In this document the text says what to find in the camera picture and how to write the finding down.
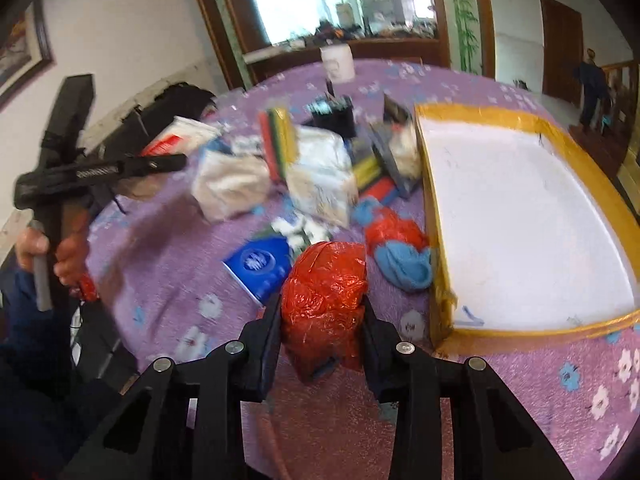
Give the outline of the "person left hand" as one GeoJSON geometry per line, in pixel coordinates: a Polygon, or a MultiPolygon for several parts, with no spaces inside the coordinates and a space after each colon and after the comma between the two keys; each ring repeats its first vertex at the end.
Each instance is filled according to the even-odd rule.
{"type": "MultiPolygon", "coordinates": [[[[81,206],[67,205],[63,211],[63,231],[67,234],[52,252],[55,258],[53,272],[67,287],[76,286],[87,271],[90,252],[90,214],[81,206]]],[[[50,240],[38,230],[28,226],[15,243],[18,266],[29,273],[34,270],[34,258],[50,255],[50,240]]]]}

